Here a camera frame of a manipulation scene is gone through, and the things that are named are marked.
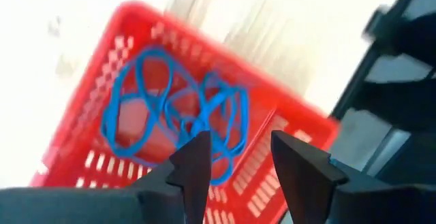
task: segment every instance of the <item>basket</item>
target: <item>basket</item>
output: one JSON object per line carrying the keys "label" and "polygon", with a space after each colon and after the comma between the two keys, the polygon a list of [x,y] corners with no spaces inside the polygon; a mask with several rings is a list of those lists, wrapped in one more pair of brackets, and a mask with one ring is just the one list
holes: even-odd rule
{"label": "basket", "polygon": [[283,130],[327,150],[337,136],[336,122],[220,45],[139,2],[124,3],[114,13],[44,155],[45,168],[32,185],[117,188],[151,171],[116,158],[99,130],[120,68],[150,45],[163,46],[195,78],[214,70],[230,83],[249,87],[247,147],[235,159],[232,177],[210,187],[204,222],[276,223],[287,206],[270,153],[271,131]]}

